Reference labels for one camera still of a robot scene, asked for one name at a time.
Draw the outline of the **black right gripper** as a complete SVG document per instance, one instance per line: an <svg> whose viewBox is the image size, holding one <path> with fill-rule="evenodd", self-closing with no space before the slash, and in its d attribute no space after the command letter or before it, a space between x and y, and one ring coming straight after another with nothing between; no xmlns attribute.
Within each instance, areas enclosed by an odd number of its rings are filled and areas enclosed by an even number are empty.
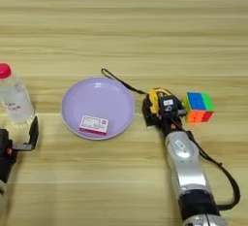
<svg viewBox="0 0 248 226"><path fill-rule="evenodd" d="M181 101L177 102L178 110L159 112L159 128L163 132L164 137L172 132L182 130L180 115L186 115L187 111ZM157 117L150 110L150 102L147 98L142 101L142 113L147 127L157 125Z"/></svg>

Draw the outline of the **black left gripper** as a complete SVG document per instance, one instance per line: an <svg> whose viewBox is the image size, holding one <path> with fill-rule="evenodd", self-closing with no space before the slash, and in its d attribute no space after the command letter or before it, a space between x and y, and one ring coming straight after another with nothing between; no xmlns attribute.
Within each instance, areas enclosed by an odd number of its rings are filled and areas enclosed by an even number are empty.
<svg viewBox="0 0 248 226"><path fill-rule="evenodd" d="M33 146L38 141L39 137L39 123L38 118L35 117L29 131L29 144L13 145L9 143L0 147L0 180L4 183L8 182L13 165L17 160L17 153L19 151L31 151Z"/></svg>

